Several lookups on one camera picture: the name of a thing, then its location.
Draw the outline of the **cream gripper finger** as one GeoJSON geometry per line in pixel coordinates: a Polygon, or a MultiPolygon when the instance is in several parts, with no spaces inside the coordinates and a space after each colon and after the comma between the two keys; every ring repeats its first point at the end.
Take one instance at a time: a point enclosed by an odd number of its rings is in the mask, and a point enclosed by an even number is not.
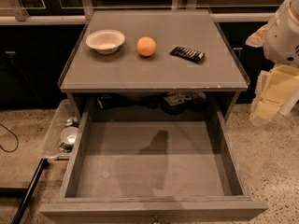
{"type": "Polygon", "coordinates": [[[276,64],[258,76],[249,120],[256,126],[265,125],[277,114],[288,115],[298,101],[299,68],[276,64]]]}
{"type": "Polygon", "coordinates": [[[260,48],[263,46],[264,42],[264,33],[266,26],[262,26],[252,35],[250,35],[246,40],[246,45],[254,48],[260,48]]]}

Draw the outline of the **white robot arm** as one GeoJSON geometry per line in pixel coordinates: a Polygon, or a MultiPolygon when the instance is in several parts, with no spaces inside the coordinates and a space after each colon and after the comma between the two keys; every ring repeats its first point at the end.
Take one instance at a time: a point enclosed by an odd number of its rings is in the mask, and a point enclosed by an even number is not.
{"type": "Polygon", "coordinates": [[[286,116],[298,101],[299,0],[285,0],[269,22],[253,33],[246,44],[262,48],[275,65],[257,78],[249,120],[261,126],[276,114],[286,116]]]}

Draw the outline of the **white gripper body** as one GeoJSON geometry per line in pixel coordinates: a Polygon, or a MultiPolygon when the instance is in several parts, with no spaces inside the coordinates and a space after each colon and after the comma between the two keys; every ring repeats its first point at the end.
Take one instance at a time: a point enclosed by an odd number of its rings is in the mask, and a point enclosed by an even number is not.
{"type": "Polygon", "coordinates": [[[299,65],[299,0],[285,0],[269,20],[263,53],[273,63],[299,65]]]}

